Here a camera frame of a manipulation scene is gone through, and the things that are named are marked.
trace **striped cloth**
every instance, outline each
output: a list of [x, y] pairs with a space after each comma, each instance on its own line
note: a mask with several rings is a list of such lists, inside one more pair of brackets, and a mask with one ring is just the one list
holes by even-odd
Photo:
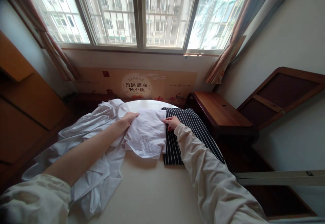
[[[183, 110], [179, 108], [164, 107], [162, 110], [166, 110], [166, 117], [177, 116], [181, 123], [189, 127], [195, 136], [201, 140], [223, 164], [225, 164], [224, 158], [218, 146], [209, 134], [206, 126], [203, 124], [198, 115], [193, 111], [193, 109]], [[183, 165], [179, 146], [177, 143], [177, 137], [174, 132], [169, 132], [167, 127], [168, 126], [166, 125], [167, 147], [166, 154], [163, 155], [164, 163], [165, 165]]]

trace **beige curtain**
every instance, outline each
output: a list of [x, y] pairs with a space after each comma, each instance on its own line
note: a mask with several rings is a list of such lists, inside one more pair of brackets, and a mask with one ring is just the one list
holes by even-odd
[[59, 71], [60, 75], [65, 81], [74, 81], [79, 76], [71, 65], [62, 49], [55, 42], [52, 36], [49, 34], [46, 25], [44, 24], [41, 16], [39, 15], [32, 0], [14, 0], [19, 8], [24, 12], [26, 17], [32, 23], [35, 30], [41, 37], [43, 46], [49, 54], [53, 64]]
[[265, 0], [245, 0], [238, 19], [234, 25], [233, 32], [230, 36], [229, 45], [223, 50], [212, 68], [209, 70], [205, 82], [210, 84], [221, 84], [224, 72], [233, 56], [239, 39], [244, 34], [250, 22], [256, 16], [257, 12]]

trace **sleeve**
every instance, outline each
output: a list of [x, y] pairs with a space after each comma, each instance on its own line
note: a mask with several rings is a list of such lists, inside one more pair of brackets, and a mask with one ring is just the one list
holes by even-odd
[[70, 186], [50, 175], [40, 174], [8, 188], [0, 196], [4, 223], [67, 223]]
[[267, 223], [262, 207], [236, 177], [180, 124], [174, 131], [182, 160], [198, 195], [203, 223]]

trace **wooden cabinet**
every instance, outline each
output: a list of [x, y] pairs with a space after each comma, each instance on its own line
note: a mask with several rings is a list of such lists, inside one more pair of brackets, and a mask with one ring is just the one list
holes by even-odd
[[50, 130], [68, 108], [2, 32], [0, 41], [1, 70], [14, 78], [0, 84], [0, 95]]
[[51, 129], [68, 113], [68, 108], [36, 72], [19, 83], [8, 83], [0, 95], [19, 107], [42, 126]]
[[0, 98], [0, 160], [15, 163], [46, 130]]
[[12, 80], [16, 82], [22, 81], [34, 72], [34, 68], [2, 31], [0, 31], [0, 51], [0, 67]]
[[0, 32], [0, 188], [71, 117], [69, 109]]

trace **white tabletop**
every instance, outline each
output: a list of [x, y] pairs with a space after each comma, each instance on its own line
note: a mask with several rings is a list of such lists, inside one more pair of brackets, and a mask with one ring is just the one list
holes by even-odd
[[[130, 111], [141, 108], [177, 108], [155, 100], [127, 102]], [[121, 166], [123, 180], [100, 215], [88, 223], [201, 223], [196, 193], [184, 166], [165, 166], [159, 160], [142, 159], [128, 151]], [[69, 215], [69, 223], [87, 223], [79, 213]]]

